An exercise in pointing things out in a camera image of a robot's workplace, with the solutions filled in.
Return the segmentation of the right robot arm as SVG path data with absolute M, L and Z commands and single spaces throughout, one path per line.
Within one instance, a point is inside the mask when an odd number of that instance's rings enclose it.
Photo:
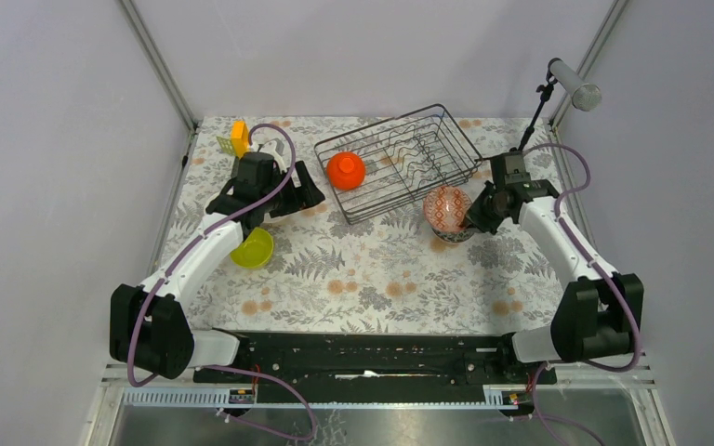
M 534 179 L 521 151 L 488 160 L 493 177 L 467 212 L 468 228 L 497 233 L 507 220 L 537 243 L 563 294 L 546 326 L 506 335 L 508 348 L 496 370 L 511 383 L 522 381 L 538 362 L 584 362 L 628 354 L 633 368 L 641 356 L 644 287 L 603 259 L 562 209 L 564 196 L 547 180 Z

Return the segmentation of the wire dish rack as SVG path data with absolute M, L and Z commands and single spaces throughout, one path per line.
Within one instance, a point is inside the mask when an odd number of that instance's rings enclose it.
M 414 203 L 437 187 L 467 183 L 482 158 L 440 103 L 325 138 L 313 150 L 322 169 L 342 152 L 365 164 L 356 189 L 331 188 L 350 225 Z

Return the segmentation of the pink patterned bowl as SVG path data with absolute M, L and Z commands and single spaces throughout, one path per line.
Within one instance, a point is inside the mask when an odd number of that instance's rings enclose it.
M 475 232 L 472 229 L 459 229 L 453 231 L 439 230 L 436 228 L 431 229 L 436 237 L 446 243 L 463 243 L 475 235 Z

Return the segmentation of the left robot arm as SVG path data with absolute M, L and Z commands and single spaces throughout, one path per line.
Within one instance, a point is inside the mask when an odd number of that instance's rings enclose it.
M 304 162 L 282 168 L 272 152 L 244 155 L 186 244 L 141 284 L 121 284 L 112 293 L 111 358 L 168 379 L 210 365 L 228 381 L 246 378 L 251 358 L 239 349 L 238 337 L 219 329 L 193 330 L 186 312 L 214 270 L 266 217 L 295 214 L 323 201 Z

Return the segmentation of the blue patterned bowl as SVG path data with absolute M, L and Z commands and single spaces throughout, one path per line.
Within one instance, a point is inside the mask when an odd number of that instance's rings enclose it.
M 434 230 L 455 233 L 466 228 L 464 221 L 471 206 L 471 198 L 461 188 L 441 186 L 425 196 L 423 214 Z

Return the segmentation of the orange plastic bowl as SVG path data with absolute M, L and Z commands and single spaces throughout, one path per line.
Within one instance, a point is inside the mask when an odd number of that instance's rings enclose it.
M 325 173 L 334 188 L 354 190 L 364 183 L 366 166 L 359 155 L 343 151 L 335 154 L 327 162 Z

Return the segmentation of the yellow plastic bowl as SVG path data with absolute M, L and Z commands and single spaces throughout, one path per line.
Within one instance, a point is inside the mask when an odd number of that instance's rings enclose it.
M 270 262 L 273 252 L 272 235 L 262 228 L 256 228 L 230 253 L 230 259 L 240 268 L 261 269 Z

